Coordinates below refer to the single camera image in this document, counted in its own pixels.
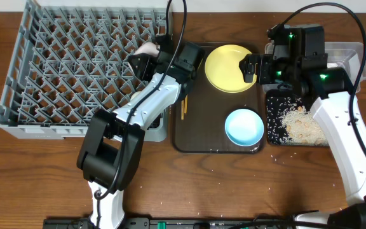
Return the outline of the light blue bowl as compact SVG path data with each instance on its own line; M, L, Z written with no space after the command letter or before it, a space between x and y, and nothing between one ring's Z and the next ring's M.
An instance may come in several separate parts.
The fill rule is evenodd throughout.
M228 139L237 146L253 146L264 135L264 122L259 114L251 109L237 109L231 112L224 123Z

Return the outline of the white cup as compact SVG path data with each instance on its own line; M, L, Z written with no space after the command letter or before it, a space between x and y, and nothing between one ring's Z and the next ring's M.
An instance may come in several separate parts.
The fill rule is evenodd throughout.
M140 92L140 91L135 92L135 93L131 96L131 100L133 100L134 98L136 98L136 97L139 95L139 93L141 93L141 92Z

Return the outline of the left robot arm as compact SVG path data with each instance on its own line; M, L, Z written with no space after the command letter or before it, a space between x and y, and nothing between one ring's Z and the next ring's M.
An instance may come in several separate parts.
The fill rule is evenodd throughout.
M174 46L166 34L127 58L133 74L148 84L120 108L93 115L76 162L92 192L89 228L122 225L123 191L138 169L146 131L168 106L185 99L204 56L199 45Z

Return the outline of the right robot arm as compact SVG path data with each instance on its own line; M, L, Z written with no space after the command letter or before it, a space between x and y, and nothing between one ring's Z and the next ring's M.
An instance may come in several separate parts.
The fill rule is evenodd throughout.
M355 88L342 67L329 68L320 25L276 25L268 30L271 54L239 62L247 83L287 83L319 124L341 173L348 207L335 213L296 214L293 228L366 228L366 126Z

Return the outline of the grey dishwasher rack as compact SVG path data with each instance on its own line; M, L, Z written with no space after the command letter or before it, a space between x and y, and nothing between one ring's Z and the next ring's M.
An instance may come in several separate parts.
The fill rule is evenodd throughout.
M164 8L42 7L27 1L0 100L0 128L19 139L83 137L96 111L147 85L127 59L170 32Z

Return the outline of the yellow plate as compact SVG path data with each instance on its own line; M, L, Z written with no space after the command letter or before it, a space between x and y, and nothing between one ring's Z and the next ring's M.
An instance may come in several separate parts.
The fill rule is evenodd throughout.
M214 49L205 62L205 74L208 81L217 89L227 93L244 92L257 82L256 75L251 82L244 80L240 61L252 52L239 45L222 45Z

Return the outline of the right wooden chopstick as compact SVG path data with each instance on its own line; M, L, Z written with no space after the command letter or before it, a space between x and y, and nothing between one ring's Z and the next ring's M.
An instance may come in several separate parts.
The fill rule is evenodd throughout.
M184 99L184 114L187 114L188 95Z

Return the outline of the wooden chopstick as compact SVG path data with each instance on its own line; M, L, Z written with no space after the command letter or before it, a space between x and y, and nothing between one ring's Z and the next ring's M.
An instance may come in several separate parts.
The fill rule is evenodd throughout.
M184 114L187 114L188 95L184 99Z
M180 106L181 112L180 112L180 119L184 120L184 110L185 110L185 101L181 101L181 106Z

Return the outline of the left wooden chopstick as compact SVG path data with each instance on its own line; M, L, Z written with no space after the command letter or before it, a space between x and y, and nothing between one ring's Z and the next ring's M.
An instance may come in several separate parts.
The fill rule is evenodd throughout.
M180 119L184 120L184 110L185 110L185 101L181 101L181 106L180 106L181 112L180 112Z

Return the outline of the dark brown serving tray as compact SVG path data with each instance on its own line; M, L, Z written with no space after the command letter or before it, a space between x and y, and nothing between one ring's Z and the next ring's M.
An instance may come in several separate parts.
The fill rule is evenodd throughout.
M264 117L259 87L254 85L236 94L222 92L207 80L202 63L196 72L193 89L187 95L187 113L182 114L183 108L178 102L170 115L174 148L183 153L257 153L262 150L265 140L253 146L238 146L225 133L226 118L241 108Z

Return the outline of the clear plastic bin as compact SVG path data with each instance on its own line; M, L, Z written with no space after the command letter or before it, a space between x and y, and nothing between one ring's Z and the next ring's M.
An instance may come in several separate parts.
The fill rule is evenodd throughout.
M272 53L273 43L268 43L264 51L265 54ZM344 68L354 84L362 62L363 44L360 42L325 42L325 53L328 54L327 67ZM366 62L360 78L361 81L366 81ZM277 85L263 85L263 90L266 93L277 88Z

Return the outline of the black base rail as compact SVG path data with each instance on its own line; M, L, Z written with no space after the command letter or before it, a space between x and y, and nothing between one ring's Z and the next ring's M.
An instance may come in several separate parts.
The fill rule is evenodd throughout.
M335 228L335 225L324 223L303 223L301 221L284 221L273 218L259 218L251 221L217 221L217 220L171 220L129 218L118 226L120 229L230 229L230 228ZM45 219L43 229L94 229L95 225L88 218L79 219Z

